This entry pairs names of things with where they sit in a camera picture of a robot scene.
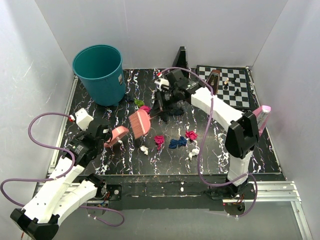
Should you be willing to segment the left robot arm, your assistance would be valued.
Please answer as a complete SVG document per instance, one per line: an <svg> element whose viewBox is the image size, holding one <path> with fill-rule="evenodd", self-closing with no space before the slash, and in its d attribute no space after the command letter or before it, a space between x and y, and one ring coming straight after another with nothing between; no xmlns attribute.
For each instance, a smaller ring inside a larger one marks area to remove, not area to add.
<svg viewBox="0 0 320 240"><path fill-rule="evenodd" d="M50 175L37 194L23 208L12 211L10 218L33 240L51 240L61 223L79 206L94 198L106 196L106 183L92 173L78 187L66 194L66 190L87 165L100 155L104 143L112 139L112 129L107 120L92 120L66 146Z"/></svg>

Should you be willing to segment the pink dustpan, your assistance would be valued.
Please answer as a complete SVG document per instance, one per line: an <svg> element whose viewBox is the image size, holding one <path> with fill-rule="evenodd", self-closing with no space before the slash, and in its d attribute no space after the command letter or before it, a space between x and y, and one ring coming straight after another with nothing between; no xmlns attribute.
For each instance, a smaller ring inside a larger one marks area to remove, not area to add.
<svg viewBox="0 0 320 240"><path fill-rule="evenodd" d="M112 130L112 138L104 143L105 148L111 148L118 141L120 141L125 135L129 133L129 129L124 126L118 126Z"/></svg>

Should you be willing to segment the pink hand brush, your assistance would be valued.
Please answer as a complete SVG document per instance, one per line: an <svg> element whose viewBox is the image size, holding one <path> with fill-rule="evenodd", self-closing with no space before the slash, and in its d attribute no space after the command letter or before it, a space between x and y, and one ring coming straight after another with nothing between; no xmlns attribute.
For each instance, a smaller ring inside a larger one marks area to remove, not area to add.
<svg viewBox="0 0 320 240"><path fill-rule="evenodd" d="M159 115L160 111L151 111L148 114L143 109L132 113L128 119L135 139L146 136L151 129L151 119Z"/></svg>

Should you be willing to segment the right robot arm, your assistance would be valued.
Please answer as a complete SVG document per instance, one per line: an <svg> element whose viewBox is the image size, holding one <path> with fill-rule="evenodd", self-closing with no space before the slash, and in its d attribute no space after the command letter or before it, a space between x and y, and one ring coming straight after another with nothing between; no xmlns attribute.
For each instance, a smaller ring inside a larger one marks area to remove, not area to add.
<svg viewBox="0 0 320 240"><path fill-rule="evenodd" d="M224 183L209 183L201 171L202 154L197 155L197 173L201 181L210 188L224 190L232 199L245 192L248 184L249 162L260 138L257 117L254 112L237 110L216 95L214 87L202 77L196 80L185 77L187 69L170 67L160 71L156 78L154 106L151 116L164 113L179 101L188 102L207 114L206 127L215 120L226 131L225 148L229 153L229 170Z"/></svg>

